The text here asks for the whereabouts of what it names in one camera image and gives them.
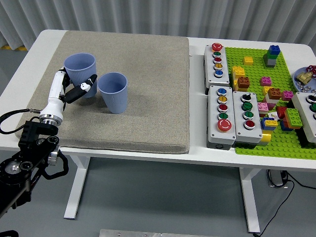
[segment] gray cushion pad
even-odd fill
[[[169,154],[189,151],[187,38],[68,31],[28,108],[45,108],[55,73],[69,55],[78,52],[96,57],[98,77],[108,72],[126,75],[128,105],[124,113],[111,114],[99,91],[92,98],[67,104],[58,132],[60,145]],[[23,114],[19,125],[32,116]]]

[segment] red lego brick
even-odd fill
[[[279,88],[271,88],[268,91],[268,95],[272,100],[279,100],[282,97],[281,90]]]
[[[238,88],[249,88],[250,81],[248,77],[240,77],[237,80]]]
[[[283,106],[276,107],[276,112],[277,112],[277,116],[279,117],[279,119],[284,118],[286,109],[287,109],[287,107],[283,107]]]

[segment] yellow button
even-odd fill
[[[220,96],[220,97],[218,97],[217,101],[220,104],[225,104],[227,102],[227,97],[226,96]]]

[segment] green lego baseplate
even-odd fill
[[[256,93],[258,102],[261,102],[264,98],[262,86],[260,85],[261,77],[270,77],[273,88],[279,88],[281,91],[296,91],[282,52],[277,57],[276,66],[272,69],[265,69],[263,55],[267,53],[268,49],[225,47],[225,51],[229,73],[231,73],[233,66],[243,67],[245,76],[249,77],[250,80],[248,92]],[[253,65],[243,64],[245,56],[253,58]],[[286,106],[286,104],[287,102],[280,99],[276,106]],[[257,146],[254,149],[236,147],[235,152],[250,156],[316,159],[316,149],[301,148],[296,132],[294,130],[291,132],[282,131],[279,122],[272,133],[271,142],[268,145]]]

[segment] blue plastic cup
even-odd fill
[[[127,78],[121,73],[107,73],[98,80],[102,98],[113,114],[121,114],[127,107]]]
[[[64,61],[64,67],[74,86],[80,85],[90,78],[91,75],[97,74],[95,57],[89,53],[76,53]],[[83,96],[90,98],[97,93],[97,83]]]

